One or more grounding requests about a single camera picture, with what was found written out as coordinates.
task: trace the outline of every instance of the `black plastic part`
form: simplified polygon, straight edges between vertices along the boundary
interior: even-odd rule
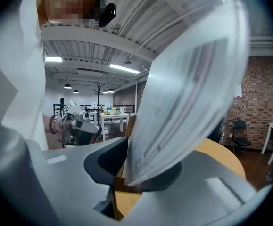
[[[127,157],[128,138],[123,137],[88,155],[84,168],[96,183],[113,187],[115,176]]]
[[[150,192],[165,190],[179,177],[181,171],[182,164],[179,162],[158,176],[142,182],[141,191]]]
[[[127,158],[128,138],[107,145],[86,157],[84,168],[96,183],[114,186],[118,174]],[[160,175],[141,183],[141,191],[160,191],[167,189],[180,175],[182,164],[178,163]]]
[[[100,136],[101,133],[102,133],[102,127],[99,126],[99,130],[97,134],[93,137],[92,143],[95,143],[96,139]]]
[[[81,128],[82,123],[83,123],[82,121],[77,121],[76,124],[75,124],[75,126],[76,126],[77,128]]]
[[[107,207],[101,213],[104,214],[105,216],[109,217],[109,218],[112,218],[114,220],[116,219],[112,202],[110,202],[107,205]]]
[[[219,131],[220,131],[220,127],[222,125],[223,122],[223,118],[220,120],[220,122],[217,124],[217,126],[215,127],[215,129],[210,133],[210,135],[207,137],[207,139],[211,139],[212,141],[215,142],[219,142]]]
[[[109,3],[106,6],[106,10],[99,17],[98,23],[100,28],[105,28],[107,24],[111,22],[112,19],[116,17],[116,5],[114,3]]]
[[[0,192],[15,211],[28,219],[28,224],[60,225],[32,167],[25,140],[3,126],[0,126]]]

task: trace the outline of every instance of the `chair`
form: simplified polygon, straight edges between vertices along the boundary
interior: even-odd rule
[[[238,131],[243,130],[243,134],[245,132],[245,135],[243,137],[235,137],[235,131],[236,130],[238,130]],[[231,141],[234,142],[233,152],[234,152],[234,149],[235,149],[235,144],[237,146],[245,146],[246,151],[247,151],[248,146],[251,145],[251,142],[246,139],[246,124],[245,124],[245,121],[234,121],[233,122],[233,125],[232,125],[232,138],[231,138],[229,144],[231,143]]]

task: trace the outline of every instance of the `black railing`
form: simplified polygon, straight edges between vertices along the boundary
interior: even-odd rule
[[[53,113],[56,116],[61,116],[61,111],[63,108],[66,106],[66,104],[53,104]],[[123,105],[113,105],[115,108],[122,107]],[[135,113],[135,106],[134,105],[125,105],[126,107],[126,113],[131,114]]]

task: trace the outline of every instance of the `person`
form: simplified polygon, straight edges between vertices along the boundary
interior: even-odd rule
[[[61,118],[42,114],[47,23],[93,19],[98,0],[13,0],[0,15],[0,124],[47,150],[45,132],[62,133]]]

